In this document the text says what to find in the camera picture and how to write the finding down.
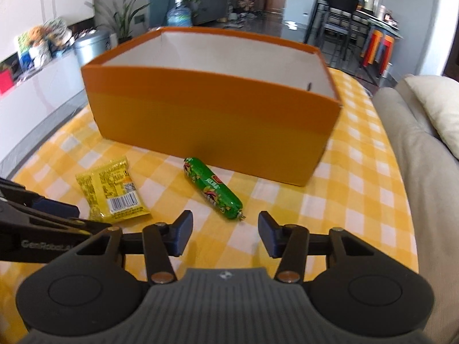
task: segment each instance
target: table leg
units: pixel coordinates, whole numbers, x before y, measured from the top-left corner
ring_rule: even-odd
[[[315,17],[317,15],[317,9],[318,9],[318,0],[314,0],[314,5],[311,10],[311,16],[308,22],[308,29],[306,30],[306,35],[304,36],[303,44],[307,44],[309,40],[309,36],[311,36],[311,31],[314,26]]]

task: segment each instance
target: gray sofa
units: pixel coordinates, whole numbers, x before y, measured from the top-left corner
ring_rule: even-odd
[[[419,273],[435,305],[425,327],[435,343],[459,343],[459,162],[440,140],[407,82],[383,88],[373,103],[408,195]]]

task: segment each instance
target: open cardboard box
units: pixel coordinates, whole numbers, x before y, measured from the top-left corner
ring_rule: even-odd
[[[81,71],[105,138],[298,186],[341,109],[319,49],[246,32],[160,28]]]

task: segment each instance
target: wall outlet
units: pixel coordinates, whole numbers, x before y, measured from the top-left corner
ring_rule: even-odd
[[[142,22],[145,22],[145,14],[136,15],[134,17],[134,24],[135,25],[137,25],[139,23],[142,23]]]

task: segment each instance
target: green sausage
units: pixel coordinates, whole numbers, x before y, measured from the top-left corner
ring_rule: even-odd
[[[218,207],[225,217],[230,220],[245,218],[242,215],[242,202],[207,165],[198,158],[186,158],[183,169],[207,200]]]

